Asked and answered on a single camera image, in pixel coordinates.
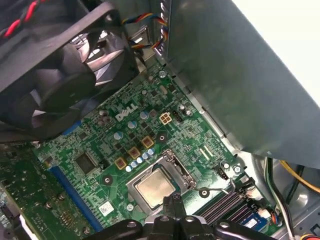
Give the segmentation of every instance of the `cpu socket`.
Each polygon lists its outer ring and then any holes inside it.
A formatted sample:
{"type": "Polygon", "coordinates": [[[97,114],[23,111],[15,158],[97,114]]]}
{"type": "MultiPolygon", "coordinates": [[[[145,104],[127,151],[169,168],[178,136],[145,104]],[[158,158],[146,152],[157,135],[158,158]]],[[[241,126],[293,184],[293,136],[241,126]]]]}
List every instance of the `cpu socket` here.
{"type": "Polygon", "coordinates": [[[196,182],[170,150],[166,150],[155,163],[131,179],[126,186],[131,197],[147,214],[153,215],[163,208],[163,198],[175,191],[183,195],[196,182]]]}

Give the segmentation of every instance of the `white wire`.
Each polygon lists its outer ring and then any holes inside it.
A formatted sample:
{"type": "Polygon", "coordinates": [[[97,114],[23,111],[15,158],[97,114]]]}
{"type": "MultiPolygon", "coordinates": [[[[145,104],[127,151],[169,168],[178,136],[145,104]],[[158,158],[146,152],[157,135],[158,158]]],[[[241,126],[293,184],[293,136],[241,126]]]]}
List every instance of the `white wire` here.
{"type": "Polygon", "coordinates": [[[288,231],[288,235],[289,235],[289,238],[291,240],[295,240],[295,236],[294,236],[294,233],[291,232],[291,229],[290,229],[290,224],[289,224],[289,218],[286,214],[286,211],[285,211],[285,208],[283,206],[283,204],[281,203],[278,195],[274,192],[273,188],[271,187],[271,184],[269,182],[269,174],[268,174],[268,168],[267,168],[267,164],[268,164],[268,160],[266,159],[265,160],[265,164],[264,164],[264,178],[265,178],[265,181],[267,183],[267,185],[269,186],[269,189],[274,197],[274,200],[276,202],[276,204],[278,205],[278,207],[280,208],[280,211],[282,212],[282,215],[283,215],[283,219],[284,219],[284,222],[285,222],[285,226],[286,226],[286,229],[288,231]]]}

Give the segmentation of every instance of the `green circuit board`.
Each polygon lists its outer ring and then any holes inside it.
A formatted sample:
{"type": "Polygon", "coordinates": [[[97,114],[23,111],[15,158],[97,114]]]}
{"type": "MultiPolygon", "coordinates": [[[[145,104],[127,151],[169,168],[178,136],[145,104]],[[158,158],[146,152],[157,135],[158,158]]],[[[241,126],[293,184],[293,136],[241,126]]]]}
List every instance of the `green circuit board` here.
{"type": "MultiPolygon", "coordinates": [[[[0,181],[40,240],[83,239],[94,231],[31,149],[0,153],[0,181]]],[[[6,223],[5,216],[0,218],[6,223]]]]}
{"type": "MultiPolygon", "coordinates": [[[[228,175],[239,175],[233,171],[238,165],[236,159],[164,67],[155,58],[147,64],[145,72],[88,114],[74,131],[34,149],[48,168],[58,166],[62,170],[103,227],[128,218],[144,221],[147,215],[128,194],[126,184],[167,149],[177,156],[199,188],[225,188],[229,184],[212,169],[221,161],[230,165],[228,175]],[[142,118],[141,112],[148,117],[142,118]],[[160,120],[165,113],[172,119],[166,124],[160,120]],[[134,147],[139,156],[150,148],[154,154],[131,172],[119,169],[115,165],[119,158],[128,165],[136,160],[136,151],[134,157],[130,154],[134,147]],[[77,162],[83,157],[96,167],[81,169],[77,162]],[[105,182],[106,176],[112,183],[105,182]],[[100,208],[105,204],[107,213],[102,213],[100,208]]],[[[187,213],[193,214],[216,194],[201,198],[197,191],[189,190],[183,195],[187,213]]]]}

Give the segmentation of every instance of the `sticker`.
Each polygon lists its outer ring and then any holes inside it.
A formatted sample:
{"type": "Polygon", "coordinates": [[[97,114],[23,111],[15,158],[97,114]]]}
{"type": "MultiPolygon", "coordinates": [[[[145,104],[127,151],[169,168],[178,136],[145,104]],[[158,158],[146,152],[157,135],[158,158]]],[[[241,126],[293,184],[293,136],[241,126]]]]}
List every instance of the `sticker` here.
{"type": "Polygon", "coordinates": [[[253,228],[258,222],[252,218],[250,221],[248,221],[244,226],[246,226],[247,228],[253,228]]]}
{"type": "Polygon", "coordinates": [[[99,210],[105,217],[115,209],[112,207],[111,203],[107,201],[99,207],[99,210]]]}

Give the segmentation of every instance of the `cooling fan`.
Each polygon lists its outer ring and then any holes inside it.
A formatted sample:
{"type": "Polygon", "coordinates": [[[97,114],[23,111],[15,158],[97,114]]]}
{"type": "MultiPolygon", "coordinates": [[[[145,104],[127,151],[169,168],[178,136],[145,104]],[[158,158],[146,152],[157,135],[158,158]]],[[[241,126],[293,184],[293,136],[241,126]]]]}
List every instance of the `cooling fan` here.
{"type": "Polygon", "coordinates": [[[43,3],[0,47],[0,143],[54,138],[134,78],[127,39],[107,2],[91,12],[78,0],[43,3]]]}

